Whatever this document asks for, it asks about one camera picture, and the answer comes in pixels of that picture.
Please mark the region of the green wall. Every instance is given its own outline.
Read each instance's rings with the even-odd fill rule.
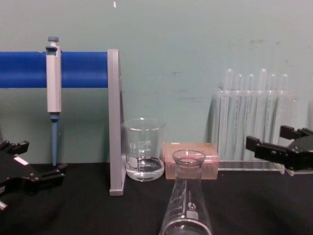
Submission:
[[[0,50],[120,49],[125,118],[166,121],[166,141],[208,141],[211,97],[228,67],[288,73],[293,125],[313,127],[313,3],[292,0],[2,0]],[[63,91],[60,159],[102,162],[107,91]],[[3,139],[29,140],[25,159],[50,161],[44,90],[0,90]]]

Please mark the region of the glassware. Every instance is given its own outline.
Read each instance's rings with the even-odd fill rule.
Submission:
[[[212,235],[201,189],[205,155],[195,150],[173,153],[176,181],[159,235]]]
[[[164,173],[160,159],[165,123],[154,118],[137,118],[122,124],[126,136],[126,173],[138,181],[150,181]]]

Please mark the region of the black robotic claw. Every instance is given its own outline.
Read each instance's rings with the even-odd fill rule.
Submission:
[[[63,183],[67,164],[39,173],[19,156],[27,152],[28,146],[27,141],[18,144],[5,141],[0,144],[0,197],[11,192],[34,195]]]
[[[313,169],[313,131],[307,128],[295,131],[292,127],[281,126],[280,137],[294,140],[288,147],[261,142],[248,136],[246,149],[255,152],[255,157],[283,164],[290,170]]]

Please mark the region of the blue cylindrical bar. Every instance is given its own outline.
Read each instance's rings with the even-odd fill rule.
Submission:
[[[62,88],[107,88],[106,52],[63,51]],[[0,52],[0,88],[46,88],[45,52]]]

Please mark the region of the black table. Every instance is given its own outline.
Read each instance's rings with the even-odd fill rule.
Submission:
[[[128,178],[110,197],[108,164],[71,164],[62,187],[2,197],[0,235],[157,235],[173,185]],[[313,175],[219,172],[202,189],[214,235],[313,235]]]

